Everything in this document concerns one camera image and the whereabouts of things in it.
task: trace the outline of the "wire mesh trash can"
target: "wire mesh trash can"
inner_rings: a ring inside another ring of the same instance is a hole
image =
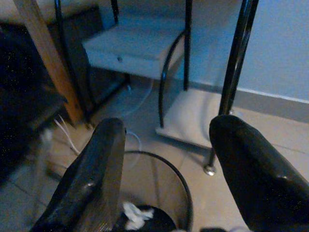
[[[123,211],[123,202],[159,208],[177,229],[191,230],[193,207],[187,183],[175,166],[160,156],[142,151],[125,153],[119,213]]]
[[[129,151],[124,154],[123,160],[117,159],[117,156],[110,159],[107,166],[102,187],[87,205],[73,231],[123,231],[124,227],[117,229],[123,215],[123,202],[141,206],[141,210],[150,206],[155,212],[157,209],[163,211],[177,229],[191,230],[193,207],[189,188],[170,162],[149,152]],[[158,231],[156,228],[147,230],[149,226],[145,229],[147,222],[140,231]]]

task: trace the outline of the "white wall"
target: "white wall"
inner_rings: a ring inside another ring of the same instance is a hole
[[[239,86],[309,103],[308,0],[260,0]]]
[[[118,0],[122,12],[184,15],[184,0]],[[222,86],[241,0],[193,3],[190,80]],[[239,88],[309,101],[309,1],[260,0]],[[176,74],[183,77],[183,66]]]

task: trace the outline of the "electrical cord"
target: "electrical cord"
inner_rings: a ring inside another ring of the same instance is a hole
[[[142,149],[142,145],[141,145],[141,140],[140,140],[140,138],[139,138],[139,136],[137,135],[137,134],[135,134],[135,133],[133,133],[133,132],[131,132],[131,131],[127,131],[126,132],[126,134],[128,135],[128,134],[131,134],[131,135],[133,135],[136,139],[137,139],[137,141],[139,142],[139,151],[141,151],[141,149]],[[140,159],[140,154],[138,154],[137,156],[136,156],[136,158],[135,158],[135,160],[132,162],[132,164],[129,166],[129,169],[131,170],[136,164],[137,164],[137,162],[139,161],[139,159]]]
[[[63,118],[62,118],[61,115],[58,115],[58,116],[60,117],[61,121],[63,122],[63,125],[64,125],[64,127],[66,128],[66,131],[67,131],[68,135],[70,135],[70,131],[69,131],[69,128],[68,128],[66,122],[63,120]]]
[[[143,105],[143,103],[146,101],[148,96],[150,95],[150,93],[151,93],[151,91],[153,89],[153,86],[154,86],[154,80],[151,79],[150,87],[149,87],[148,91],[146,92],[145,96],[143,97],[143,99],[140,101],[140,103],[137,104],[136,107],[134,107],[132,110],[130,110],[130,111],[120,115],[119,117],[124,118],[124,117],[130,115],[131,113],[134,113],[135,111],[137,111],[141,107],[141,105]]]
[[[76,148],[76,146],[74,145],[74,143],[73,143],[73,141],[72,141],[72,139],[71,139],[71,137],[70,137],[70,135],[69,135],[69,130],[68,131],[66,131],[64,128],[63,128],[63,126],[56,120],[56,119],[54,119],[54,122],[57,124],[57,126],[59,126],[59,128],[63,131],[63,133],[67,136],[67,138],[68,138],[68,141],[69,141],[69,143],[70,143],[70,145],[71,145],[71,148],[75,151],[75,153],[77,154],[77,155],[79,155],[81,152]]]

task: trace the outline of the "beige floor tile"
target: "beige floor tile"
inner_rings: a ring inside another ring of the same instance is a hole
[[[234,111],[273,145],[309,154],[309,124],[240,108],[234,108]]]
[[[145,141],[143,143],[144,151],[149,151],[156,155],[159,155],[173,164],[176,168],[180,168],[184,161],[187,152],[177,147],[163,144],[158,141]]]
[[[19,177],[25,175],[28,172],[29,163],[22,162],[16,169],[10,174],[9,180],[15,183]]]
[[[58,176],[63,176],[77,156],[68,143],[54,139],[48,156],[47,169]]]
[[[66,125],[69,129],[69,135],[72,141],[74,142],[74,145],[79,151],[81,151],[86,146],[87,142],[89,141],[92,135],[93,129],[87,127],[87,125],[84,123],[75,125],[74,127],[69,123],[66,123]],[[55,127],[53,139],[54,141],[61,142],[63,145],[69,144],[66,135],[58,126]]]
[[[160,208],[173,219],[178,229],[185,229],[191,216],[189,195],[180,178],[176,174],[169,175],[174,177],[172,182],[165,182],[159,189],[163,198]]]
[[[225,182],[219,162],[215,162],[216,175],[208,176],[200,165],[202,160],[201,156],[190,154],[180,168],[193,200],[192,231],[197,232],[205,227],[230,230],[236,226],[246,226]]]
[[[30,202],[32,202],[31,197],[12,183],[8,182],[2,186],[0,189],[0,231],[29,231],[32,226]],[[44,210],[45,206],[39,204],[38,217]]]
[[[42,190],[40,201],[45,205],[48,205],[55,192],[55,189],[59,184],[59,181],[48,175],[44,176],[43,178],[44,179],[40,187]],[[31,190],[33,185],[33,175],[31,173],[30,166],[28,166],[27,171],[15,181],[15,184],[28,194],[32,193]]]
[[[120,200],[134,204],[158,205],[157,182],[152,169],[152,160],[146,155],[128,154],[124,158]]]

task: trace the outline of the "tile floor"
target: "tile floor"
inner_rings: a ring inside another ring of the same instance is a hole
[[[165,96],[168,102],[166,108],[177,95],[177,91]],[[157,87],[154,87],[144,104],[134,114],[123,118],[123,121],[129,131],[140,137],[143,150],[166,158],[184,176],[194,204],[193,231],[197,232],[202,227],[211,226],[223,227],[227,230],[236,226],[245,226],[219,163],[217,161],[215,163],[217,167],[215,176],[210,177],[203,173],[201,165],[209,150],[186,145],[155,133],[158,125],[156,106]],[[234,110],[236,115],[260,130],[276,149],[309,180],[309,124],[239,108]],[[101,115],[98,112],[93,120],[98,122],[100,118],[107,116],[106,112]],[[74,140],[78,141],[77,147],[82,149],[91,133],[83,125],[74,133]],[[68,156],[67,162],[70,163],[74,159],[72,151],[63,145],[64,138],[58,131],[55,132],[55,137],[53,150],[57,155]],[[138,144],[134,137],[127,135],[126,149],[137,148]],[[38,214],[46,208],[57,185],[58,180],[46,176]],[[0,189],[0,231],[27,231],[31,225],[29,223],[30,189],[30,166],[25,163]]]

